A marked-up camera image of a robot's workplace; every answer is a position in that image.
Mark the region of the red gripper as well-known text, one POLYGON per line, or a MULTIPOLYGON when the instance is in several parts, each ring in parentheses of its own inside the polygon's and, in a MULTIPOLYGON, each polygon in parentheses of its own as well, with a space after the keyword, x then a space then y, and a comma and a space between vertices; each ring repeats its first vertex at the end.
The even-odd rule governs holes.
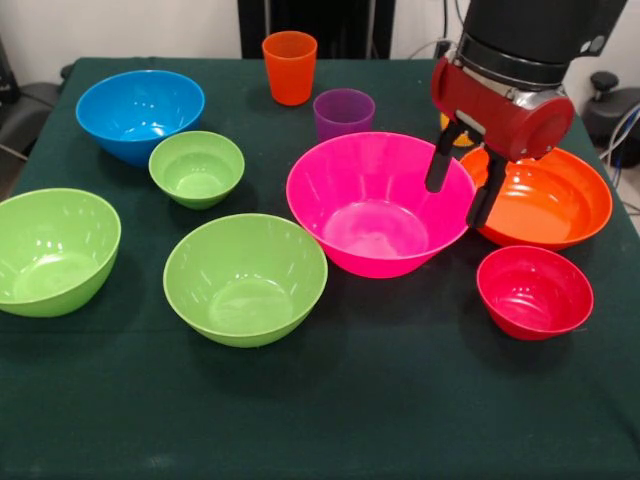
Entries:
POLYGON ((508 160, 541 158, 569 131, 572 102, 556 90, 520 91, 444 57, 431 81, 433 103, 449 118, 441 132, 425 178, 430 193, 441 191, 455 140, 463 133, 485 144, 487 179, 476 190, 466 217, 470 228, 482 228, 506 178, 508 160))

